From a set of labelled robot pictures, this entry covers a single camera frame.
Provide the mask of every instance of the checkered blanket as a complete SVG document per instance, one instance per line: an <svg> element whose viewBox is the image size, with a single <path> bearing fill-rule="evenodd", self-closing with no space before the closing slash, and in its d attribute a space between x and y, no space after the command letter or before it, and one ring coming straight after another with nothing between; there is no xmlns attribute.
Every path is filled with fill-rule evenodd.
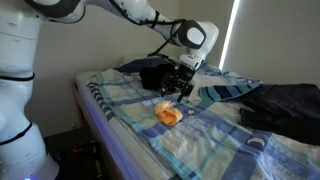
<svg viewBox="0 0 320 180"><path fill-rule="evenodd" d="M219 77L226 85L242 79L211 66L198 72ZM240 126L241 104L183 100L175 106L183 119L166 126L153 108L179 94L159 97L159 92L142 88L138 74L113 69L92 77L88 86L101 95L100 104L146 139L182 179L320 179L319 146Z"/></svg>

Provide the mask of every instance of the bed sheet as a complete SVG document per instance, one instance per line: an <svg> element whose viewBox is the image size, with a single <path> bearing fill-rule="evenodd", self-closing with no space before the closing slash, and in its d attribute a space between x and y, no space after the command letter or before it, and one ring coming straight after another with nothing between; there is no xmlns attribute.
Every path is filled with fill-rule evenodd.
<svg viewBox="0 0 320 180"><path fill-rule="evenodd" d="M198 72L207 75L213 72L214 76L228 74L212 70ZM236 76L224 82L239 79ZM94 88L92 92L100 94L97 101L109 104L184 179L320 177L318 146L240 126L238 110L242 105L182 101L177 107L184 119L169 127L157 121L152 109L158 102L177 99L177 94L157 97L159 92L141 87L137 74L113 69L92 78L91 89Z"/></svg>
<svg viewBox="0 0 320 180"><path fill-rule="evenodd" d="M110 150L125 179L170 179L175 172L158 157L132 128L119 120L112 111L103 112L87 87L87 80L98 72L82 72L76 84L93 123Z"/></svg>

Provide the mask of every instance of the white wall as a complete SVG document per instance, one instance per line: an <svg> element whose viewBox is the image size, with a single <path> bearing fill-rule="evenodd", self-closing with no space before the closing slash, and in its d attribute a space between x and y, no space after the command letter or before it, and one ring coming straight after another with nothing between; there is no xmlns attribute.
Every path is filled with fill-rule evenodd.
<svg viewBox="0 0 320 180"><path fill-rule="evenodd" d="M178 17L179 0L149 3L169 18ZM44 136L70 130L79 120L71 85L76 73L114 67L120 57L153 52L163 42L160 34L98 7L88 7L84 19L73 25L44 23L27 117ZM176 48L169 45L162 52L175 54Z"/></svg>
<svg viewBox="0 0 320 180"><path fill-rule="evenodd" d="M241 0L224 69L320 87L319 7L319 0Z"/></svg>
<svg viewBox="0 0 320 180"><path fill-rule="evenodd" d="M218 66L234 0L180 0L180 17L211 21L219 28L219 37L206 62Z"/></svg>

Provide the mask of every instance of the bed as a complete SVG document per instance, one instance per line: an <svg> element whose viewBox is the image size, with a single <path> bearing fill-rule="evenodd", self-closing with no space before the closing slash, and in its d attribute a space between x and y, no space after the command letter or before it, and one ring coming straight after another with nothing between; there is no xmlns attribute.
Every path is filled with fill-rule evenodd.
<svg viewBox="0 0 320 180"><path fill-rule="evenodd" d="M319 179L320 147L238 124L238 102L206 102L202 86L255 82L208 64L193 79L195 90L176 104L183 119L166 126L155 104L174 101L145 90L142 66L165 63L159 58L126 58L115 69L81 72L75 97L101 145L112 179Z"/></svg>

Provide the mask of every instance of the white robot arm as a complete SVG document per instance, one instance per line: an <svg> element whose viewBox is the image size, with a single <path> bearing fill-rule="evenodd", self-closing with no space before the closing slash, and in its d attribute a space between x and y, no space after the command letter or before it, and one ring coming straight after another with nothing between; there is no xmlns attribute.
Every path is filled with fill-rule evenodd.
<svg viewBox="0 0 320 180"><path fill-rule="evenodd" d="M24 107L32 94L33 62L42 21L78 22L85 15L87 5L99 6L134 24L146 25L159 32L166 43L187 48L179 58L176 74L165 79L162 94L173 86L181 90L181 98L188 95L192 90L189 81L218 37L214 24L170 20L152 9L147 0L1 0L1 180L51 180L58 173L59 167L46 152L38 126L25 117Z"/></svg>

